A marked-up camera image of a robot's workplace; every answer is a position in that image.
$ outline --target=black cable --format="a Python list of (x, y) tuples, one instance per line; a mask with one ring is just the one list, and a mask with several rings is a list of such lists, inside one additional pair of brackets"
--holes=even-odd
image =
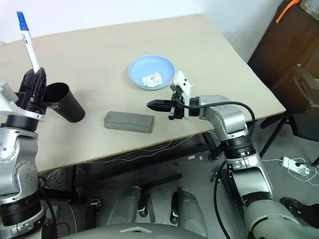
[(44, 187), (46, 187), (48, 185), (48, 180), (45, 177), (42, 177), (42, 176), (38, 176), (38, 178), (40, 178), (40, 179), (42, 179), (44, 181), (44, 183), (38, 189), (38, 190), (42, 190)]
[(68, 227), (68, 233), (67, 233), (67, 236), (68, 236), (70, 234), (70, 226), (67, 223), (58, 223), (57, 226), (61, 224), (64, 224)]
[(208, 108), (208, 107), (215, 107), (215, 106), (223, 106), (223, 105), (238, 105), (238, 106), (242, 106), (245, 109), (247, 109), (251, 115), (251, 127), (250, 127), (250, 131), (249, 131), (249, 136), (253, 135), (253, 132), (255, 130), (255, 124), (256, 124), (256, 118), (255, 118), (255, 114), (253, 112), (253, 110), (248, 106), (245, 105), (244, 103), (241, 102), (237, 102), (237, 101), (227, 101), (227, 102), (220, 102), (220, 103), (212, 103), (212, 104), (206, 104), (206, 105), (202, 105), (202, 106), (187, 106), (184, 105), (182, 102), (180, 102), (179, 99), (177, 99), (177, 102), (183, 106), (186, 109), (202, 109), (202, 108)]
[(219, 167), (219, 170), (217, 171), (217, 174), (216, 174), (216, 178), (215, 178), (215, 185), (214, 185), (214, 208), (215, 208), (215, 213), (216, 213), (216, 217), (217, 217), (217, 220), (219, 222), (219, 225), (221, 227), (221, 229), (223, 230), (224, 234), (225, 234), (225, 237), (227, 239), (230, 239), (230, 236), (229, 234), (227, 233), (226, 231), (226, 228), (224, 227), (224, 224), (223, 222), (221, 221), (221, 218), (220, 218), (220, 215), (219, 215), (219, 212), (218, 212), (218, 207), (217, 207), (217, 185), (218, 185), (218, 179), (220, 178), (220, 173), (221, 173), (221, 170), (223, 169), (224, 165), (225, 165), (226, 161), (224, 161), (220, 167)]
[(316, 168), (319, 170), (319, 168), (317, 166), (314, 166), (312, 163), (296, 163), (296, 166), (299, 167), (300, 165), (302, 164), (308, 164), (308, 165), (311, 165), (312, 167)]
[(51, 216), (52, 216), (53, 225), (55, 227), (55, 234), (56, 234), (57, 233), (57, 230), (56, 230), (56, 218), (55, 218), (55, 214), (54, 214), (50, 199), (48, 198), (48, 196), (46, 195), (46, 193), (44, 192), (43, 189), (40, 189), (39, 192), (43, 195), (43, 197), (44, 197), (44, 199), (45, 199), (45, 201), (46, 201), (46, 203), (48, 205), (48, 208), (49, 208)]

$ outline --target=blue marker cap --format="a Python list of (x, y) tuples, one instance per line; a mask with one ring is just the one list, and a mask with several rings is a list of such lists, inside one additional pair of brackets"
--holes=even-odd
[(18, 19), (19, 19), (19, 22), (20, 22), (20, 30), (21, 31), (29, 31), (29, 28), (25, 22), (25, 19), (24, 19), (24, 15), (23, 15), (23, 12), (22, 11), (17, 11), (16, 14), (18, 15)]

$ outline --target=blue plate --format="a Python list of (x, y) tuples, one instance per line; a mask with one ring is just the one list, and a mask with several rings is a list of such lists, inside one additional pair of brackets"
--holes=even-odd
[[(149, 76), (159, 72), (162, 78), (162, 84), (156, 87), (147, 87), (142, 84), (142, 77)], [(129, 67), (131, 80), (138, 87), (145, 90), (159, 90), (169, 85), (175, 75), (173, 64), (161, 56), (143, 56), (136, 59)]]

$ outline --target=white wall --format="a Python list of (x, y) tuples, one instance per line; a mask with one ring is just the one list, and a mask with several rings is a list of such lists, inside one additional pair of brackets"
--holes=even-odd
[(2, 0), (4, 42), (21, 39), (16, 11), (32, 36), (205, 13), (247, 61), (281, 0)]

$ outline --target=orange strap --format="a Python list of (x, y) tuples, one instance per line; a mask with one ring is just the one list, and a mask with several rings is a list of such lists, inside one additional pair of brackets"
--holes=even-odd
[(285, 15), (285, 13), (288, 11), (289, 8), (291, 8), (293, 5), (300, 3), (301, 0), (292, 0), (287, 7), (285, 7), (285, 9), (283, 10), (283, 12), (279, 15), (279, 17), (276, 20), (276, 23), (278, 23), (281, 18)]

